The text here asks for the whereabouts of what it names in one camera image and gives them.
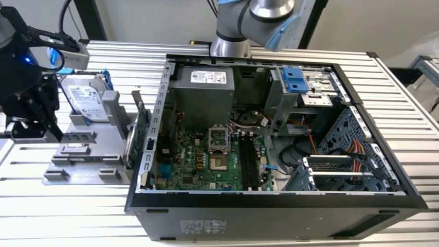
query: cable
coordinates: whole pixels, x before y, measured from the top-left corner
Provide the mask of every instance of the cable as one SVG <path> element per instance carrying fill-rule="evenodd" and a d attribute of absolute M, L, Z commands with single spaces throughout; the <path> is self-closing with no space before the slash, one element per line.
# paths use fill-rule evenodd
<path fill-rule="evenodd" d="M 212 6 L 213 6 L 213 9 L 214 9 L 214 12 L 217 13 L 214 2 L 213 2 L 213 0 L 210 0 L 210 1 L 212 1 Z"/>
<path fill-rule="evenodd" d="M 65 0 L 65 2 L 62 4 L 61 13 L 60 13 L 60 20 L 58 20 L 58 23 L 57 23 L 58 32 L 61 34 L 65 34 L 64 33 L 64 17 L 65 17 L 65 12 L 66 12 L 66 8 L 68 8 L 68 5 L 69 5 L 69 2 L 70 2 L 70 0 Z"/>
<path fill-rule="evenodd" d="M 311 143 L 311 154 L 316 154 L 315 144 L 311 136 L 311 125 L 308 125 L 308 137 L 309 137 L 309 143 Z"/>
<path fill-rule="evenodd" d="M 245 124 L 245 123 L 243 123 L 243 122 L 239 122 L 239 121 L 236 121 L 236 120 L 231 120 L 231 119 L 229 119 L 229 122 L 231 122 L 235 126 L 240 127 L 241 129 L 249 129 L 249 128 L 255 128 L 255 127 L 259 127 L 259 126 L 260 126 L 260 125 L 248 125 L 248 124 Z"/>
<path fill-rule="evenodd" d="M 78 28 L 77 25 L 76 25 L 76 21 L 74 21 L 73 15 L 72 15 L 72 13 L 70 13 L 69 6 L 66 7 L 66 9 L 68 9 L 68 13 L 69 13 L 69 16 L 70 16 L 70 20 L 73 21 L 73 24 L 74 24 L 74 27 L 76 27 L 77 33 L 80 34 L 80 39 L 82 39 L 82 35 L 81 35 L 81 32 L 80 32 L 80 28 Z"/>
<path fill-rule="evenodd" d="M 269 169 L 271 171 L 276 171 L 276 172 L 279 172 L 280 174 L 283 174 L 283 175 L 289 175 L 288 173 L 285 173 L 285 172 L 283 172 L 281 170 L 279 170 L 279 169 Z"/>
<path fill-rule="evenodd" d="M 303 151 L 303 150 L 297 147 L 297 144 L 299 144 L 301 141 L 304 141 L 304 140 L 307 140 L 307 136 L 305 136 L 305 135 L 299 136 L 299 137 L 293 140 L 293 143 L 289 144 L 288 146 L 285 146 L 285 147 L 280 150 L 280 152 L 279 152 L 279 154 L 277 154 L 277 159 L 279 159 L 279 161 L 280 161 L 280 163 L 281 163 L 283 165 L 289 166 L 289 167 L 293 167 L 293 168 L 296 168 L 296 167 L 299 166 L 299 163 L 293 164 L 293 163 L 289 163 L 289 162 L 284 161 L 284 159 L 283 159 L 283 153 L 287 152 L 291 148 L 296 151 L 296 153 L 297 153 L 301 157 L 305 157 L 305 156 L 308 156 L 308 155 L 311 154 L 311 153 Z"/>
<path fill-rule="evenodd" d="M 212 6 L 210 1 L 209 1 L 209 0 L 205 0 L 205 1 L 206 1 L 206 3 L 208 3 L 208 6 L 210 6 L 210 10 L 212 10 L 212 12 L 213 12 L 213 14 L 214 14 L 214 17 L 217 18 L 217 14 L 216 14 L 216 12 L 214 12 L 214 8 L 213 8 L 213 6 Z"/>

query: black cable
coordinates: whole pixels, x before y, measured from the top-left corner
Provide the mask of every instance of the black cable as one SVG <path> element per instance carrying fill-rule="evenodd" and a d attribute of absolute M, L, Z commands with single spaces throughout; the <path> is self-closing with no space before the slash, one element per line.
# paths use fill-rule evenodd
<path fill-rule="evenodd" d="M 269 169 L 269 170 L 276 171 L 276 172 L 279 172 L 280 174 L 289 175 L 288 173 L 283 172 L 283 171 L 279 170 L 279 169 Z"/>
<path fill-rule="evenodd" d="M 214 9 L 214 12 L 217 13 L 214 2 L 213 2 L 213 0 L 210 0 L 210 1 L 212 1 L 212 6 L 213 6 L 213 9 Z"/>
<path fill-rule="evenodd" d="M 65 12 L 66 12 L 66 7 L 69 5 L 69 2 L 70 2 L 70 0 L 65 0 L 65 2 L 62 4 L 62 8 L 61 8 L 60 20 L 57 23 L 60 33 L 64 33 L 64 17 L 65 17 Z"/>
<path fill-rule="evenodd" d="M 293 164 L 293 163 L 289 163 L 289 162 L 284 161 L 284 159 L 283 159 L 283 153 L 287 152 L 287 151 L 289 151 L 291 148 L 296 151 L 296 153 L 297 153 L 301 157 L 305 157 L 305 156 L 311 155 L 311 153 L 303 151 L 303 150 L 297 147 L 297 144 L 299 144 L 300 142 L 303 142 L 304 140 L 307 140 L 307 139 L 308 139 L 308 136 L 307 136 L 307 135 L 303 135 L 303 136 L 296 137 L 296 139 L 293 140 L 293 143 L 289 144 L 288 146 L 285 146 L 285 147 L 281 149 L 281 151 L 279 152 L 279 155 L 277 155 L 277 159 L 279 159 L 279 161 L 280 161 L 280 163 L 281 163 L 283 165 L 289 166 L 289 167 L 293 167 L 293 168 L 296 168 L 296 167 L 299 166 L 299 163 Z"/>
<path fill-rule="evenodd" d="M 210 6 L 210 10 L 212 10 L 212 12 L 213 12 L 213 14 L 214 14 L 214 17 L 217 18 L 217 14 L 216 14 L 216 12 L 214 12 L 214 9 L 213 9 L 213 6 L 212 6 L 210 1 L 209 1 L 209 0 L 205 0 L 205 1 L 206 1 L 206 3 L 208 3 L 208 6 Z"/>
<path fill-rule="evenodd" d="M 74 27 L 76 27 L 77 33 L 80 34 L 80 39 L 82 39 L 82 35 L 81 35 L 81 32 L 80 32 L 80 28 L 78 28 L 77 25 L 76 25 L 76 21 L 74 21 L 73 15 L 72 15 L 72 13 L 70 13 L 69 6 L 66 7 L 66 9 L 68 9 L 68 13 L 69 13 L 69 16 L 70 16 L 70 20 L 73 21 L 73 24 L 74 24 Z"/>

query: metal frame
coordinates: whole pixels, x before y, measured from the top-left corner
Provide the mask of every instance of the metal frame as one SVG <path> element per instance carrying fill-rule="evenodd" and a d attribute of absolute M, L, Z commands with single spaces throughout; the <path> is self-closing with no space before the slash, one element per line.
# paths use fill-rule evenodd
<path fill-rule="evenodd" d="M 324 8 L 327 7 L 327 4 L 328 4 L 328 0 L 315 0 L 312 11 L 311 11 L 308 22 L 307 22 L 307 26 L 305 26 L 303 34 L 301 34 L 301 39 L 300 39 L 297 49 L 308 49 L 313 31 L 315 31 L 316 25 L 319 23 L 321 12 L 323 12 Z"/>
<path fill-rule="evenodd" d="M 108 40 L 94 0 L 73 0 L 89 40 Z"/>

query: sticker label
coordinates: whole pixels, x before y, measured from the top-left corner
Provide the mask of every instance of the sticker label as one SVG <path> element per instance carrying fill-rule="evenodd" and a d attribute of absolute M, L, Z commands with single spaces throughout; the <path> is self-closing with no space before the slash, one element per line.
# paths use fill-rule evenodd
<path fill-rule="evenodd" d="M 261 122 L 260 122 L 260 125 L 265 127 L 267 124 L 268 124 L 268 119 L 264 117 Z"/>
<path fill-rule="evenodd" d="M 182 234 L 224 234 L 227 220 L 180 220 Z"/>
<path fill-rule="evenodd" d="M 92 121 L 108 120 L 102 102 L 94 88 L 89 86 L 68 86 L 73 104 L 84 117 Z"/>
<path fill-rule="evenodd" d="M 190 73 L 190 82 L 227 84 L 225 72 L 193 70 Z"/>

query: slotted aluminum surface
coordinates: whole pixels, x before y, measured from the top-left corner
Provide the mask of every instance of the slotted aluminum surface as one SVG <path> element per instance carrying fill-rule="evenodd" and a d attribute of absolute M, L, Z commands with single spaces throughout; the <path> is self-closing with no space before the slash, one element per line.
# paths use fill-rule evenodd
<path fill-rule="evenodd" d="M 202 45 L 145 45 L 92 41 L 88 69 L 108 69 L 120 103 L 134 111 L 130 90 L 140 90 L 152 108 L 165 54 L 208 55 Z M 368 113 L 393 149 L 429 211 L 395 224 L 361 241 L 329 242 L 197 242 L 172 245 L 210 246 L 437 246 L 439 245 L 439 134 L 416 101 L 379 59 L 363 52 L 253 48 L 255 59 L 313 61 L 340 64 L 364 101 Z M 62 130 L 68 126 L 68 104 L 61 97 L 57 112 Z M 44 186 L 41 176 L 56 150 L 54 144 L 6 143 L 0 166 L 0 245 L 162 246 L 150 242 L 133 216 L 124 214 L 126 186 Z"/>

